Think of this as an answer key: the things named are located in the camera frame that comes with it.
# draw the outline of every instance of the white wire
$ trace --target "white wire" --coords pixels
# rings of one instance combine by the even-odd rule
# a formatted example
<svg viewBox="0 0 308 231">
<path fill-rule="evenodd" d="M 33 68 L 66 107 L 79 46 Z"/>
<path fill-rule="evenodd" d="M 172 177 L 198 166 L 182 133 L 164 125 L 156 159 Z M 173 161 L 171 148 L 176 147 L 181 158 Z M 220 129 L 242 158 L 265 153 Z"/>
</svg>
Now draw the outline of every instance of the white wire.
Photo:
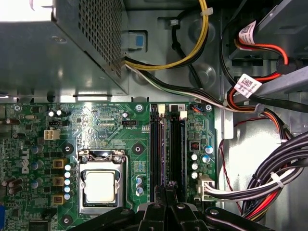
<svg viewBox="0 0 308 231">
<path fill-rule="evenodd" d="M 201 95 L 198 95 L 198 94 L 194 94 L 194 93 L 189 93 L 189 92 L 183 92 L 183 91 L 177 91 L 177 90 L 170 90 L 170 89 L 167 89 L 167 88 L 164 88 L 164 87 L 161 87 L 159 85 L 156 85 L 155 83 L 153 83 L 150 79 L 148 79 L 143 73 L 141 73 L 139 70 L 129 66 L 128 64 L 125 64 L 125 66 L 130 69 L 131 71 L 135 72 L 136 74 L 138 74 L 139 76 L 141 76 L 142 78 L 144 78 L 146 81 L 148 81 L 151 85 L 153 85 L 154 87 L 160 89 L 160 90 L 163 90 L 163 91 L 167 91 L 167 92 L 170 92 L 170 93 L 178 93 L 178 94 L 181 94 L 181 95 L 185 95 L 185 96 L 193 96 L 194 98 L 197 98 L 197 99 L 200 99 L 200 100 L 203 100 L 205 102 L 208 102 L 210 104 L 212 104 L 213 106 L 216 106 L 216 107 L 219 107 L 223 110 L 227 110 L 227 111 L 231 111 L 231 112 L 237 112 L 236 110 L 233 110 L 231 108 L 227 108 L 225 107 L 224 105 L 220 105 L 218 103 L 215 103 L 213 101 L 211 101 L 210 99 L 204 97 L 204 96 L 201 96 Z"/>
<path fill-rule="evenodd" d="M 293 171 L 295 170 L 295 168 L 289 169 L 287 170 L 285 173 L 283 173 L 281 176 L 279 176 L 279 180 L 282 181 L 284 178 L 288 177 Z M 265 187 L 271 186 L 273 184 L 276 184 L 277 181 L 270 181 L 267 184 L 261 185 L 259 187 L 255 187 L 252 189 L 246 189 L 246 190 L 241 190 L 241 191 L 224 191 L 224 190 L 217 190 L 212 188 L 209 184 L 205 184 L 205 188 L 204 190 L 206 190 L 207 192 L 211 193 L 211 194 L 216 194 L 216 195 L 232 195 L 233 193 L 244 193 L 244 192 L 250 192 L 252 190 L 255 189 L 263 189 Z"/>
</svg>

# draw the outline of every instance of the metal mesh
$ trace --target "metal mesh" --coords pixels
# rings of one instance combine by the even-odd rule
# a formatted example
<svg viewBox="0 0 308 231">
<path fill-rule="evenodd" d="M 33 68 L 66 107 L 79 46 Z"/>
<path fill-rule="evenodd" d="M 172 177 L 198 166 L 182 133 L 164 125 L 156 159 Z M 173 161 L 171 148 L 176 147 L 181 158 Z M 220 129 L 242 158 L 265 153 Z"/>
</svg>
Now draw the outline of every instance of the metal mesh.
<svg viewBox="0 0 308 231">
<path fill-rule="evenodd" d="M 121 77 L 121 0 L 79 0 L 79 29 Z"/>
</svg>

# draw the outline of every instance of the dell logo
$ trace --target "dell logo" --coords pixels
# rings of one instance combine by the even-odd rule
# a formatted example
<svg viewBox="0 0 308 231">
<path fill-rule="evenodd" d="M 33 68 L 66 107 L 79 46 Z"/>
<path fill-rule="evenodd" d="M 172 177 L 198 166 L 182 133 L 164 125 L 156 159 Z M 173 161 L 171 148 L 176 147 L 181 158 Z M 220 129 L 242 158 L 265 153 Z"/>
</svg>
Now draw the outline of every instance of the dell logo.
<svg viewBox="0 0 308 231">
<path fill-rule="evenodd" d="M 22 174 L 29 174 L 29 152 L 30 150 L 27 149 L 25 151 L 23 151 L 23 156 L 22 156 L 22 168 L 21 168 L 21 173 Z"/>
</svg>

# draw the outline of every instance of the black ram slot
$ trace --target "black ram slot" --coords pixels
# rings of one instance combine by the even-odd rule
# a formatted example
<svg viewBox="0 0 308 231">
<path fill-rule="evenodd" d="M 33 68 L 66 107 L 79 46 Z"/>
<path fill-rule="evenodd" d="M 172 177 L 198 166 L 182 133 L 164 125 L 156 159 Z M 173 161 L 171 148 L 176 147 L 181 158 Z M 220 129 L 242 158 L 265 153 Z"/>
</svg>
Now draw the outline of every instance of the black ram slot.
<svg viewBox="0 0 308 231">
<path fill-rule="evenodd" d="M 154 201 L 156 185 L 161 185 L 161 127 L 156 104 L 151 105 L 150 126 L 150 200 Z"/>
<path fill-rule="evenodd" d="M 185 202 L 185 121 L 180 121 L 178 116 L 170 119 L 169 180 L 177 182 L 177 198 L 179 202 Z"/>
</svg>

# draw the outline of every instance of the barcode label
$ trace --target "barcode label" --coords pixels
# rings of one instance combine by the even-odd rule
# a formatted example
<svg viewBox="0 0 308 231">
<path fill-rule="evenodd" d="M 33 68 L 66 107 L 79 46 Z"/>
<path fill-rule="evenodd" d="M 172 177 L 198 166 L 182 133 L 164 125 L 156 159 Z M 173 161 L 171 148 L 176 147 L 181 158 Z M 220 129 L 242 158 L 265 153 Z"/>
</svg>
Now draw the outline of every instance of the barcode label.
<svg viewBox="0 0 308 231">
<path fill-rule="evenodd" d="M 243 43 L 250 45 L 255 44 L 253 35 L 255 26 L 256 26 L 256 21 L 252 22 L 239 32 L 239 38 L 241 41 L 243 41 Z"/>
<path fill-rule="evenodd" d="M 246 98 L 249 98 L 256 90 L 261 87 L 262 83 L 251 78 L 249 75 L 242 74 L 235 85 L 235 89 Z"/>
</svg>

